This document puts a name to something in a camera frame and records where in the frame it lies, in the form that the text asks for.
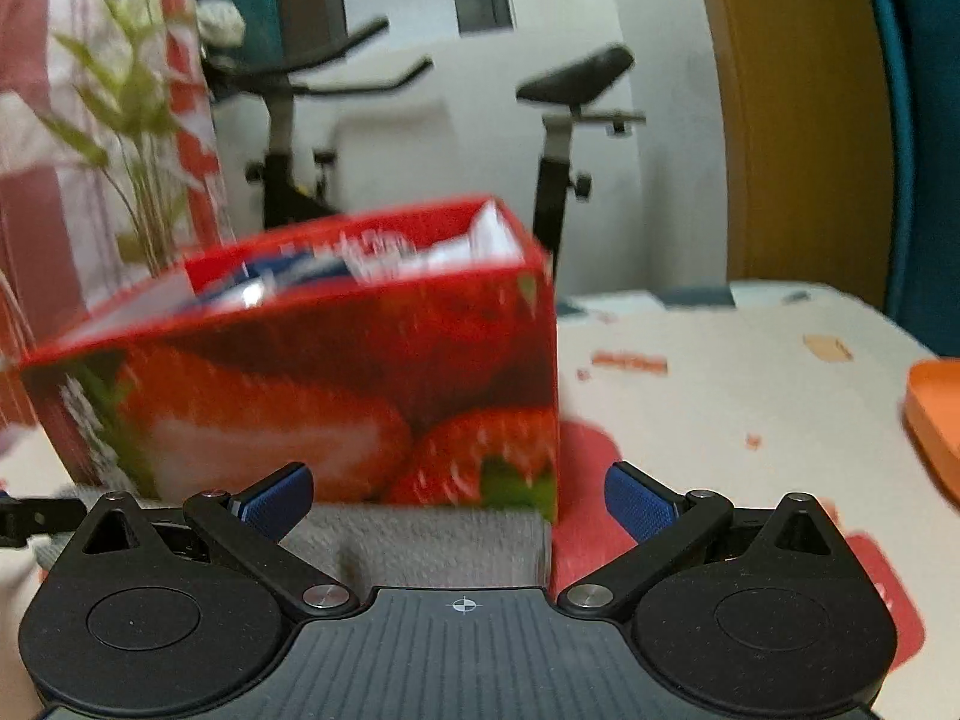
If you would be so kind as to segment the grey knitted cloth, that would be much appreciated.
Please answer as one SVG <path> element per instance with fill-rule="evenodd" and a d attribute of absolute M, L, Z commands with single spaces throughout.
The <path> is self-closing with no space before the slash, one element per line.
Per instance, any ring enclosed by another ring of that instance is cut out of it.
<path fill-rule="evenodd" d="M 316 504 L 278 544 L 348 585 L 544 589 L 551 577 L 551 527 L 527 509 L 420 509 Z"/>

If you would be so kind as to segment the teal curtain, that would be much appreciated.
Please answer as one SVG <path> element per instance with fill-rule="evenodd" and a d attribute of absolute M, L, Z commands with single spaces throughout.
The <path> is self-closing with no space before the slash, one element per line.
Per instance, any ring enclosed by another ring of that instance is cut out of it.
<path fill-rule="evenodd" d="M 958 355 L 958 0 L 871 0 L 892 116 L 895 211 L 885 312 Z"/>

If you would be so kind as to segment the white face mask package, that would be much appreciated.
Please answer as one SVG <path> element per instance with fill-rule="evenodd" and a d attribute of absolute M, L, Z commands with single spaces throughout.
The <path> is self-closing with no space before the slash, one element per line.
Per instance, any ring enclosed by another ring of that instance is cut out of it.
<path fill-rule="evenodd" d="M 493 202 L 473 215 L 467 231 L 425 249 L 400 232 L 371 229 L 335 244 L 291 244 L 276 254 L 254 255 L 205 286 L 184 309 L 252 309 L 268 298 L 327 280 L 353 283 L 421 277 L 474 266 L 508 265 L 523 251 Z"/>

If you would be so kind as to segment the patterned white tablecloth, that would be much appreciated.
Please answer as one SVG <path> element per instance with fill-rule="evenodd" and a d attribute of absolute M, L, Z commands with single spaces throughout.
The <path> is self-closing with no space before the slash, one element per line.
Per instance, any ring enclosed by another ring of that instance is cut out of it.
<path fill-rule="evenodd" d="M 958 511 L 910 433 L 937 359 L 862 302 L 556 317 L 558 497 L 544 588 L 356 595 L 287 613 L 215 562 L 182 504 L 75 481 L 43 423 L 3 427 L 2 493 L 73 497 L 59 566 L 5 548 L 8 718 L 952 718 Z M 563 613 L 636 543 L 626 461 L 734 520 L 631 613 Z"/>

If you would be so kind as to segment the red white patterned curtain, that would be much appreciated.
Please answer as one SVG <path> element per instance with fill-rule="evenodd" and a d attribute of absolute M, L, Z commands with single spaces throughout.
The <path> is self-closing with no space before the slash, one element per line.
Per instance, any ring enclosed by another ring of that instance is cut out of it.
<path fill-rule="evenodd" d="M 122 289 L 231 234 L 197 0 L 2 0 L 2 422 L 16 372 Z"/>

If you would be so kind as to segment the green bamboo plant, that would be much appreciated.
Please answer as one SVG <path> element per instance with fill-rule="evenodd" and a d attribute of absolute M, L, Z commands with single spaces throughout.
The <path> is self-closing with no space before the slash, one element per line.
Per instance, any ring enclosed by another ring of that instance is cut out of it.
<path fill-rule="evenodd" d="M 107 184 L 121 209 L 114 234 L 121 261 L 158 275 L 178 258 L 192 181 L 174 154 L 182 122 L 172 110 L 182 71 L 167 41 L 195 25 L 194 12 L 161 0 L 86 0 L 91 21 L 52 33 L 68 60 L 76 112 L 51 109 L 39 121 Z"/>

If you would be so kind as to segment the red strawberry cardboard box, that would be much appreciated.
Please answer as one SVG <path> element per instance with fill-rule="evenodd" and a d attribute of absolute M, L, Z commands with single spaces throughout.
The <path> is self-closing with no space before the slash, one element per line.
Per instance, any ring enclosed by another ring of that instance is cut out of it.
<path fill-rule="evenodd" d="M 487 202 L 521 244 L 519 262 L 184 309 L 254 255 L 371 229 L 425 249 L 464 234 Z M 78 483 L 179 502 L 299 461 L 319 502 L 556 514 L 553 280 L 545 250 L 493 197 L 335 216 L 205 250 L 31 349 L 20 374 Z"/>

